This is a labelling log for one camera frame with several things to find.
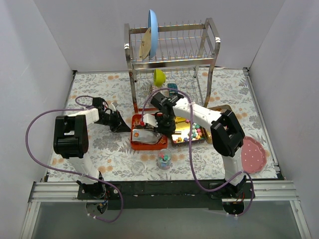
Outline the gold tin of candies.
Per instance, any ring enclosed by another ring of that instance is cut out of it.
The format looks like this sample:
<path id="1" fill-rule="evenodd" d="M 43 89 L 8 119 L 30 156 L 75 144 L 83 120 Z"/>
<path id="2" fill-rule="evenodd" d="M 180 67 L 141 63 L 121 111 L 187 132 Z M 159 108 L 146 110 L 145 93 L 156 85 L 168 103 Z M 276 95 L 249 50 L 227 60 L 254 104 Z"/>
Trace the gold tin of candies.
<path id="1" fill-rule="evenodd" d="M 213 111 L 218 111 L 218 112 L 226 112 L 227 110 L 232 111 L 232 108 L 229 105 L 221 105 L 221 106 L 216 106 L 216 107 L 210 107 L 210 110 Z M 206 135 L 206 142 L 208 144 L 212 144 L 212 136 L 211 136 L 211 131 L 210 129 L 204 129 L 205 135 Z"/>

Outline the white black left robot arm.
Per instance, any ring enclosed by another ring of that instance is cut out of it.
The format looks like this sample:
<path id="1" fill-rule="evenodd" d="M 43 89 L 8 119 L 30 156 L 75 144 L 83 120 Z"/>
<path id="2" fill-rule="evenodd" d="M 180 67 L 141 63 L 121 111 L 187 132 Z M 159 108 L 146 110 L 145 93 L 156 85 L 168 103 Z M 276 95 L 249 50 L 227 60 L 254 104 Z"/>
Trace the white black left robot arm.
<path id="1" fill-rule="evenodd" d="M 87 126 L 97 123 L 108 126 L 113 133 L 131 131 L 116 107 L 115 102 L 108 104 L 103 98 L 95 97 L 86 109 L 71 115 L 57 116 L 55 119 L 54 152 L 73 165 L 81 176 L 77 183 L 85 194 L 94 199 L 101 199 L 107 193 L 105 184 L 86 177 L 103 179 L 92 160 L 85 156 L 89 148 Z"/>

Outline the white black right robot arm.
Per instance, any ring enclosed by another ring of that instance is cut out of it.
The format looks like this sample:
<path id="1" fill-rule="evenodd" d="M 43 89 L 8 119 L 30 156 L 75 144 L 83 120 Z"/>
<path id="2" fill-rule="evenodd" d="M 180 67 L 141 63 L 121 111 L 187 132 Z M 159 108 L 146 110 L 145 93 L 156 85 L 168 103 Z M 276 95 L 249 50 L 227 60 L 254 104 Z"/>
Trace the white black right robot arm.
<path id="1" fill-rule="evenodd" d="M 241 160 L 245 133 L 236 115 L 231 110 L 219 112 L 195 104 L 183 92 L 166 97 L 156 90 L 149 95 L 148 101 L 162 114 L 155 117 L 155 131 L 161 134 L 171 136 L 175 133 L 175 117 L 185 118 L 211 131 L 213 147 L 223 159 L 225 182 L 213 189 L 199 187 L 205 192 L 219 191 L 224 196 L 239 197 L 248 174 L 244 172 Z"/>

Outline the orange lollipop candy tin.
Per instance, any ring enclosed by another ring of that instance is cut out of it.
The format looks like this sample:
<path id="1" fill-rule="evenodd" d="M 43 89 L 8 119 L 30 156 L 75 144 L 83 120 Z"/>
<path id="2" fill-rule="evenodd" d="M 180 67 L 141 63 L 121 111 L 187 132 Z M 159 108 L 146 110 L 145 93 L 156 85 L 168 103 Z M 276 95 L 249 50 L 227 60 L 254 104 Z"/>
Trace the orange lollipop candy tin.
<path id="1" fill-rule="evenodd" d="M 132 116 L 132 123 L 131 123 L 131 136 L 130 136 L 130 144 L 131 148 L 133 150 L 141 151 L 141 150 L 160 150 L 160 149 L 165 149 L 167 148 L 168 145 L 168 139 L 165 135 L 162 135 L 161 139 L 159 140 L 158 143 L 156 144 L 143 144 L 143 143 L 138 143 L 138 142 L 133 142 L 132 141 L 132 131 L 133 129 L 140 129 L 139 126 L 140 124 L 140 119 L 141 115 L 135 114 Z"/>

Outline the star candy tin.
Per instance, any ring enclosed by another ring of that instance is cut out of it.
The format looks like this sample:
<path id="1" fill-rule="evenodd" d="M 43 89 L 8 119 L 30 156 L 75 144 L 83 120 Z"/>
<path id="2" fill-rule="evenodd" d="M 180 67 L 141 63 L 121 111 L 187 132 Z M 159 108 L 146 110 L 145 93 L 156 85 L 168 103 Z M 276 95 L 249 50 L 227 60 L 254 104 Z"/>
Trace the star candy tin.
<path id="1" fill-rule="evenodd" d="M 189 146 L 189 139 L 192 143 L 203 143 L 206 140 L 204 128 L 197 123 L 190 125 L 190 120 L 176 117 L 175 133 L 171 135 L 173 147 Z"/>

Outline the metal scoop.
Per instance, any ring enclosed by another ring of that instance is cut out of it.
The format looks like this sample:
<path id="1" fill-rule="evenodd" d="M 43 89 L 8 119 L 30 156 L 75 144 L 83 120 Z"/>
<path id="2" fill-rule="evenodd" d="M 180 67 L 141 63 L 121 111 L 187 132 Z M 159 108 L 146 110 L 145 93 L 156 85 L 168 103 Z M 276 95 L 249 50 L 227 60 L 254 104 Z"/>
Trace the metal scoop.
<path id="1" fill-rule="evenodd" d="M 143 144 L 156 144 L 161 139 L 162 135 L 154 132 L 151 129 L 133 129 L 132 141 Z"/>

